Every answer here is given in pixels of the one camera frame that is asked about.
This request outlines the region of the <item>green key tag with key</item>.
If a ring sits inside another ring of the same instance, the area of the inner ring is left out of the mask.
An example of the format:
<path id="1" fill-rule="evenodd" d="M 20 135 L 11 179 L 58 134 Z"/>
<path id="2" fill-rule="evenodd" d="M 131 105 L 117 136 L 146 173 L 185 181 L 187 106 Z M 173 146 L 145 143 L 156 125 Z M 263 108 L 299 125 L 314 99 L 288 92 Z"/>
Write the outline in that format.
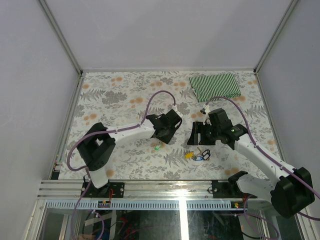
<path id="1" fill-rule="evenodd" d="M 162 147 L 162 144 L 158 144 L 154 147 L 154 150 L 158 151 L 159 149 L 161 149 L 161 147 Z"/>

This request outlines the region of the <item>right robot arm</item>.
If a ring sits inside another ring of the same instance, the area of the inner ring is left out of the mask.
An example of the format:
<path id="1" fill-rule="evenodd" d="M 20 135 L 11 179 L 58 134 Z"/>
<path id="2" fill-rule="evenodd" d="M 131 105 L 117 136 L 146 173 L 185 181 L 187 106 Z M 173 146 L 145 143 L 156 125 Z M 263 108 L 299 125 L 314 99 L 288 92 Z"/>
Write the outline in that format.
<path id="1" fill-rule="evenodd" d="M 267 179 L 239 171 L 228 178 L 228 192 L 233 197 L 242 194 L 263 199 L 284 218 L 290 218 L 315 201 L 310 172 L 282 161 L 258 144 L 249 125 L 236 124 L 222 108 L 200 111 L 204 121 L 192 124 L 189 146 L 214 146 L 217 141 L 250 160 Z"/>

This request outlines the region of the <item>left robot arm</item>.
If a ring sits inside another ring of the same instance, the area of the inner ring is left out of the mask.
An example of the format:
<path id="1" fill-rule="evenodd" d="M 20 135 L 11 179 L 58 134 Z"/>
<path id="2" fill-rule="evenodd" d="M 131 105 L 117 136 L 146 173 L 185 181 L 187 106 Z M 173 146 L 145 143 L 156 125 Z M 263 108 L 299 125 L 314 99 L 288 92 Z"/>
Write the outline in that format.
<path id="1" fill-rule="evenodd" d="M 182 113 L 172 108 L 166 114 L 147 115 L 142 123 L 122 128 L 107 128 L 100 122 L 94 124 L 76 147 L 88 169 L 93 193 L 101 198 L 109 193 L 109 179 L 104 168 L 115 147 L 151 138 L 168 144 L 181 126 L 182 116 Z"/>

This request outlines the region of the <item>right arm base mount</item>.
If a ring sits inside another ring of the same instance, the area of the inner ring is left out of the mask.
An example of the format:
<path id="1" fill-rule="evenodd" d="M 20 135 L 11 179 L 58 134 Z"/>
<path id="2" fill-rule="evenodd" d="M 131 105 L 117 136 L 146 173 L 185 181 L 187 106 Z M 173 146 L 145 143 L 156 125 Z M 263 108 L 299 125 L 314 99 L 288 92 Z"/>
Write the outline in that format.
<path id="1" fill-rule="evenodd" d="M 242 192 L 238 185 L 237 180 L 240 177 L 247 175 L 246 171 L 239 171 L 230 176 L 227 180 L 211 180 L 212 195 L 215 199 L 234 199 L 243 198 L 245 193 Z"/>

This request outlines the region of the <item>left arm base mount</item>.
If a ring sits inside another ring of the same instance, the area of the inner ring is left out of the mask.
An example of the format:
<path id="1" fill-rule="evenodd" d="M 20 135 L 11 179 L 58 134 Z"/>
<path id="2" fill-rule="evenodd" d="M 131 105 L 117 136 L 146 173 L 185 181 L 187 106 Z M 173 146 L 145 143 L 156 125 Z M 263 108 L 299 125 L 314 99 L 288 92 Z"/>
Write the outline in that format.
<path id="1" fill-rule="evenodd" d="M 85 198 L 123 198 L 125 193 L 125 183 L 109 182 L 101 188 L 96 188 L 92 183 L 89 184 L 89 182 L 84 182 L 81 188 L 81 195 L 86 189 L 87 191 L 84 194 Z"/>

